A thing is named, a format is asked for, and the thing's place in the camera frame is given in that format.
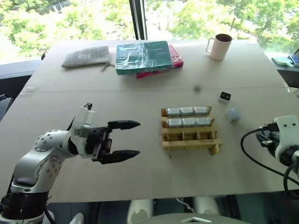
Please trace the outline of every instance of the dark floor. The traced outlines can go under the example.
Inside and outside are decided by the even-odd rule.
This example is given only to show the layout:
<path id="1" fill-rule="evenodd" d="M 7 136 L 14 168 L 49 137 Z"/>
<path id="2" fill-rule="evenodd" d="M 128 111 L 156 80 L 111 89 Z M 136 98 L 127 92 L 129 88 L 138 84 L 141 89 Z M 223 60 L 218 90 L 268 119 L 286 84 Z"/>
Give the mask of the dark floor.
<path id="1" fill-rule="evenodd" d="M 290 200 L 285 193 L 237 195 L 241 219 L 252 224 L 299 224 L 299 202 Z M 225 197 L 217 198 L 221 213 L 231 217 Z M 87 224 L 125 224 L 129 201 L 100 203 L 52 203 L 48 209 L 55 214 L 57 224 L 67 224 L 82 212 Z M 176 199 L 158 199 L 154 215 L 187 212 Z"/>

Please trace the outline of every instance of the blue object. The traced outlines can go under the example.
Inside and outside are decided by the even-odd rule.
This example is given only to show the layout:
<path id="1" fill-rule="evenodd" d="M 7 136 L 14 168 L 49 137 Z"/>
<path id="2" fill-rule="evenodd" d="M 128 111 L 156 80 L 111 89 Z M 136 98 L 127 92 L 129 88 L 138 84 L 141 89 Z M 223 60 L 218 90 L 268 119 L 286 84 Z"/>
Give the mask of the blue object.
<path id="1" fill-rule="evenodd" d="M 118 75 L 172 69 L 166 41 L 118 45 L 115 69 Z"/>

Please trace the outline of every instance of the black cable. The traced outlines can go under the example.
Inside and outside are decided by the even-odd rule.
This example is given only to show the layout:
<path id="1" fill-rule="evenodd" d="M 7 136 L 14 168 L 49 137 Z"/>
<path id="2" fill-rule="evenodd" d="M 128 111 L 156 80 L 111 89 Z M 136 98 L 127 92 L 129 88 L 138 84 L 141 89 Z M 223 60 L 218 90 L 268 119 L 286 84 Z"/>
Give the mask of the black cable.
<path id="1" fill-rule="evenodd" d="M 45 213 L 45 216 L 47 217 L 48 221 L 49 221 L 51 224 L 56 224 L 55 221 L 54 221 L 54 219 L 52 218 L 52 216 L 51 216 L 50 213 L 48 212 L 47 208 L 45 208 L 44 213 Z"/>
<path id="2" fill-rule="evenodd" d="M 285 177 L 285 175 L 284 175 L 283 173 L 280 173 L 280 172 L 278 172 L 277 170 L 274 170 L 274 169 L 272 169 L 272 168 L 270 168 L 270 167 L 268 167 L 268 166 L 266 166 L 266 165 L 260 163 L 259 161 L 256 161 L 256 160 L 255 160 L 254 158 L 252 158 L 252 157 L 245 151 L 245 149 L 244 149 L 244 145 L 243 145 L 243 143 L 244 143 L 244 139 L 245 139 L 248 135 L 250 135 L 250 134 L 252 134 L 252 133 L 255 133 L 255 132 L 262 131 L 262 130 L 265 130 L 265 129 L 264 129 L 264 128 L 258 128 L 258 129 L 252 130 L 252 131 L 250 131 L 250 132 L 244 134 L 243 137 L 241 138 L 241 149 L 242 149 L 243 153 L 244 153 L 248 158 L 250 158 L 253 162 L 255 162 L 256 164 L 260 165 L 261 167 L 264 167 L 265 169 L 267 169 L 267 170 L 269 170 L 269 171 L 271 171 L 271 172 L 273 172 L 273 173 L 276 173 L 276 174 L 278 174 L 278 175 L 280 175 L 280 176 L 282 176 L 282 177 Z M 299 182 L 298 182 L 298 181 L 296 181 L 295 179 L 293 179 L 293 178 L 291 178 L 291 177 L 289 177 L 289 176 L 287 176 L 286 179 L 288 179 L 288 180 L 292 181 L 293 183 L 299 185 Z"/>
<path id="3" fill-rule="evenodd" d="M 284 189 L 285 189 L 285 192 L 287 193 L 287 195 L 288 195 L 290 198 L 299 200 L 299 196 L 297 196 L 297 195 L 292 195 L 291 192 L 289 191 L 289 188 L 288 188 L 288 178 L 289 178 L 289 175 L 290 175 L 291 170 L 292 170 L 295 166 L 296 166 L 295 164 L 292 164 L 292 165 L 290 165 L 290 166 L 288 167 L 288 169 L 286 169 L 286 171 L 285 171 L 285 175 L 284 175 Z"/>

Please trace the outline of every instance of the cable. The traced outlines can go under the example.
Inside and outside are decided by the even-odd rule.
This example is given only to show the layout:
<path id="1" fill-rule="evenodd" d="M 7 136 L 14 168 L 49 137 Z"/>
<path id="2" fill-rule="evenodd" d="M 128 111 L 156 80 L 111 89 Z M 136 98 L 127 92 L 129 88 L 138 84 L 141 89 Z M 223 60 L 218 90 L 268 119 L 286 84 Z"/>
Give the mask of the cable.
<path id="1" fill-rule="evenodd" d="M 258 128 L 258 129 L 252 130 L 252 131 L 250 131 L 250 132 L 244 134 L 243 137 L 241 138 L 241 149 L 242 149 L 243 153 L 244 153 L 248 158 L 250 158 L 253 162 L 255 162 L 256 164 L 260 165 L 261 167 L 264 167 L 265 169 L 267 169 L 267 170 L 269 170 L 269 171 L 271 171 L 271 172 L 273 172 L 273 173 L 276 173 L 276 174 L 278 174 L 278 175 L 284 177 L 285 175 L 284 175 L 283 173 L 280 173 L 280 172 L 278 172 L 277 170 L 274 170 L 274 169 L 272 169 L 272 168 L 270 168 L 270 167 L 268 167 L 268 166 L 266 166 L 266 165 L 260 163 L 259 161 L 255 160 L 254 158 L 252 158 L 252 157 L 245 151 L 245 149 L 244 149 L 244 145 L 243 145 L 243 143 L 244 143 L 244 139 L 245 139 L 248 135 L 250 135 L 250 134 L 252 134 L 252 133 L 255 133 L 255 132 L 262 131 L 262 130 L 265 130 L 265 128 Z M 289 176 L 287 176 L 286 178 L 287 178 L 288 180 L 292 181 L 293 183 L 299 185 L 299 182 L 296 181 L 295 179 L 293 179 L 293 178 L 291 178 L 291 177 L 289 177 Z"/>
<path id="2" fill-rule="evenodd" d="M 285 192 L 287 193 L 287 195 L 288 195 L 290 198 L 299 200 L 299 196 L 297 196 L 297 195 L 292 195 L 291 192 L 289 191 L 289 188 L 288 188 L 288 178 L 289 178 L 289 174 L 290 174 L 291 170 L 292 170 L 295 166 L 296 166 L 295 164 L 292 164 L 292 165 L 290 165 L 290 166 L 288 167 L 288 169 L 286 169 L 286 171 L 285 171 L 285 175 L 284 175 L 284 189 L 285 189 Z"/>
<path id="3" fill-rule="evenodd" d="M 56 224 L 50 213 L 48 212 L 47 208 L 44 209 L 45 216 L 47 217 L 48 221 L 51 224 Z"/>
<path id="4" fill-rule="evenodd" d="M 186 206 L 187 209 L 189 209 L 192 213 L 194 213 L 194 209 L 191 208 L 190 205 L 188 205 L 187 203 L 181 201 L 178 197 L 176 197 L 176 200 L 177 200 L 179 203 L 181 203 L 181 204 L 183 204 L 184 206 Z"/>

